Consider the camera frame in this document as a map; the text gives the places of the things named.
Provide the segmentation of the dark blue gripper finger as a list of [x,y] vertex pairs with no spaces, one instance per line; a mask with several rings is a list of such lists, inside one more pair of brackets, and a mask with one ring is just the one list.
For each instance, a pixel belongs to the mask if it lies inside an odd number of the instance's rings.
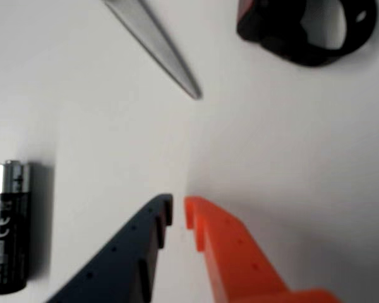
[[150,302],[173,196],[145,204],[49,302]]

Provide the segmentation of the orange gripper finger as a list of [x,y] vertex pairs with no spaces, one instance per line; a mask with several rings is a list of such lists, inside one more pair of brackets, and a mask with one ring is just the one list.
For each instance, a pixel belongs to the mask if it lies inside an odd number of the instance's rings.
[[326,290],[290,290],[243,222],[225,209],[199,196],[185,197],[184,207],[215,302],[338,302]]

